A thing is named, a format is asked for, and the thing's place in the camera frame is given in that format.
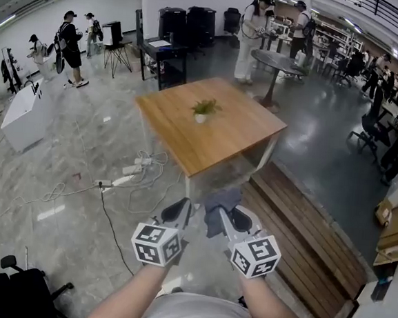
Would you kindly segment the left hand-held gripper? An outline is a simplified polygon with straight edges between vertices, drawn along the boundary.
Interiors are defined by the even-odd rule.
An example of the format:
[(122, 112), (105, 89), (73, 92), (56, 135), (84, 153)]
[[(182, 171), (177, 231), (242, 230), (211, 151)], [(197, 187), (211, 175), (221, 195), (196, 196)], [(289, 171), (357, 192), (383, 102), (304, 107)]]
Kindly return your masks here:
[(184, 197), (164, 208), (145, 223), (139, 223), (131, 238), (135, 257), (147, 265), (166, 267), (181, 253), (181, 239), (188, 225), (192, 203)]

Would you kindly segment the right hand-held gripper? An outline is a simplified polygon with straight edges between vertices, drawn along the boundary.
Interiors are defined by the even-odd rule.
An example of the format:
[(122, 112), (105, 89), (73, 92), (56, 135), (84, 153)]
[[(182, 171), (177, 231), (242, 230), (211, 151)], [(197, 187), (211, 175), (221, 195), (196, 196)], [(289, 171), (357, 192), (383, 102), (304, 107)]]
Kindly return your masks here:
[(263, 228), (258, 216), (238, 205), (230, 212), (219, 209), (228, 238), (232, 265), (247, 279), (266, 276), (277, 267), (281, 252), (277, 240)]

